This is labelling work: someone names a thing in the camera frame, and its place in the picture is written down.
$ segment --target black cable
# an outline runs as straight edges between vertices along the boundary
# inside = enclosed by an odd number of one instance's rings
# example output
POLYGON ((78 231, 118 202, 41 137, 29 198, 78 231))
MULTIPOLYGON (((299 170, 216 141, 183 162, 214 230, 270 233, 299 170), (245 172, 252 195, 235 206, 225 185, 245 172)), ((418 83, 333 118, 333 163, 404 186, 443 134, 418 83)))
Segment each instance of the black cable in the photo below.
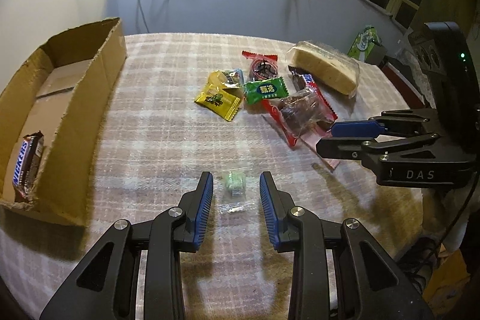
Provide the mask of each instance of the black cable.
POLYGON ((475 174, 475 179, 473 180, 473 185, 472 185, 472 188, 470 189, 470 192, 468 193, 468 195, 466 196, 465 198, 465 201, 463 202, 463 205, 462 207, 458 210, 458 213, 457 215, 455 216, 455 218, 452 220, 452 222, 449 224, 449 226, 447 227, 447 229, 445 229, 445 233, 442 235, 441 239, 439 240, 437 246, 430 251, 430 253, 428 254, 428 256, 423 260, 423 262, 421 262, 421 264, 419 266, 417 266, 417 269, 415 269, 415 271, 413 272, 413 274, 417 274, 420 269, 425 266, 427 263, 428 263, 428 259, 430 259, 430 257, 436 253, 436 251, 438 250, 438 248, 442 245, 443 241, 446 239, 446 237, 450 234, 450 232, 452 231, 453 227, 455 226, 455 224, 457 224, 458 220, 460 219, 461 215, 463 214, 463 212, 465 211, 465 209, 467 208, 467 206, 469 205, 469 202, 471 200, 471 198, 473 197, 473 193, 475 193, 475 190, 477 188, 477 184, 479 182, 479 178, 480 178, 480 170, 477 171, 477 173, 475 174))

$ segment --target table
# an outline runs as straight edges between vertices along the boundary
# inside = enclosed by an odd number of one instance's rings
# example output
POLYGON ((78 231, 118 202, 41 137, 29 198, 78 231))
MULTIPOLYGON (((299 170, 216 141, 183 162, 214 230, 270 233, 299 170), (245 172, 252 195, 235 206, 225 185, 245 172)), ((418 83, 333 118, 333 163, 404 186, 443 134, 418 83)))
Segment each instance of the table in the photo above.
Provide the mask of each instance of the table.
MULTIPOLYGON (((195 189, 202 171, 214 175, 214 200, 206 239, 197 254, 182 254, 188 319, 286 319, 292 254, 276 253, 268 241, 258 180, 272 172, 277 187, 297 205, 336 222, 358 218, 392 255, 421 230, 419 190, 376 185, 359 162, 344 161, 330 172, 299 142, 290 149, 259 110, 241 109, 232 122, 193 102, 216 69, 249 62, 242 50, 277 53, 287 75, 291 44, 261 38, 159 33, 126 37, 128 58, 106 110, 92 163, 90 224, 56 226, 0 211, 0 274, 20 305, 34 318, 78 263, 117 219, 153 219, 195 189), (219 172, 250 163, 242 212, 219 213, 219 172)), ((360 64, 355 99, 325 95, 341 120, 365 119, 381 110, 407 108, 380 69, 360 64)), ((140 281, 144 278, 145 257, 140 281)), ((143 317, 139 284, 138 319, 143 317)))

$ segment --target green wrapped candy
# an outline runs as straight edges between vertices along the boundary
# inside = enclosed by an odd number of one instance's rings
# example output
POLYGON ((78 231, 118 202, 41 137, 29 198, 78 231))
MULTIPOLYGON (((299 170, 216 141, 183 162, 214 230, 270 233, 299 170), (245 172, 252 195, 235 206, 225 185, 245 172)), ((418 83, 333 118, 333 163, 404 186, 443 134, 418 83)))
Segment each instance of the green wrapped candy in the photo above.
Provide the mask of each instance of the green wrapped candy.
POLYGON ((262 99, 285 98, 289 95, 282 77, 247 82, 243 85, 243 90, 250 105, 262 99))

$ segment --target tablecloth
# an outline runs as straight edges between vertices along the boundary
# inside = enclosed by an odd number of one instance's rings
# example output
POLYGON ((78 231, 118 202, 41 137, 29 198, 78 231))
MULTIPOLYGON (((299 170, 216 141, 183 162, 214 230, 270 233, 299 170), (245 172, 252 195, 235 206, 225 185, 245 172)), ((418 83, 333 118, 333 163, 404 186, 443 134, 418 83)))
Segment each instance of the tablecloth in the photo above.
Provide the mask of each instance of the tablecloth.
MULTIPOLYGON (((276 253, 268 241, 258 191, 262 171, 271 171, 280 190, 322 219, 358 218, 392 256, 415 240, 422 219, 418 190, 378 186, 359 162, 342 161, 330 172, 301 142, 289 148, 257 108, 242 108, 227 122, 193 102, 213 70, 240 67, 248 74, 242 50, 277 53, 280 73, 294 91, 285 59, 291 44, 183 33, 128 36, 126 43, 128 58, 92 162, 88 226, 56 226, 0 211, 0 274, 32 317, 39 317, 82 255, 114 221, 153 219, 194 190, 202 171, 213 173, 215 193, 205 242, 196 254, 181 256, 188 319, 286 319, 293 257, 276 253), (232 166, 247 167, 251 205, 221 214, 220 171, 232 166)), ((407 108, 380 69, 360 66, 355 98, 322 87, 340 119, 407 108)), ((145 257, 137 319, 143 317, 144 274, 145 257)))

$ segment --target plaid tablecloth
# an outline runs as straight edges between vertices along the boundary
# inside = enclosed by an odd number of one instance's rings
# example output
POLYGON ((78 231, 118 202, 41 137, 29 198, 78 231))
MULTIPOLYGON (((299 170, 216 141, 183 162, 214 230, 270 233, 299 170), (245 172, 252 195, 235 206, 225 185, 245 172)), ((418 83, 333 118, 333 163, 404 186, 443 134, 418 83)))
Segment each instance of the plaid tablecloth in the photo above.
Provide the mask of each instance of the plaid tablecloth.
MULTIPOLYGON (((0 274, 34 318, 114 221, 153 219, 195 189, 202 171, 213 173, 215 197, 200 251, 181 257, 188 319, 286 319, 292 255, 276 253, 268 241, 258 191, 262 171, 271 171, 279 189, 323 219, 360 219, 393 256, 416 238, 422 219, 418 190, 378 186, 358 162, 344 161, 330 172, 301 142, 290 149, 259 110, 243 108, 227 122, 193 102, 213 70, 240 67, 248 75, 242 50, 277 53, 294 91, 285 60, 291 44, 183 33, 135 35, 126 42, 128 58, 92 163, 90 224, 56 226, 0 211, 0 274), (219 213, 220 171, 246 163, 252 204, 242 212, 219 213)), ((368 64, 361 64, 356 98, 329 91, 326 96, 342 120, 406 108, 382 72, 368 64)), ((140 280, 144 273, 145 260, 140 280)), ((140 281, 138 319, 142 293, 140 281)))

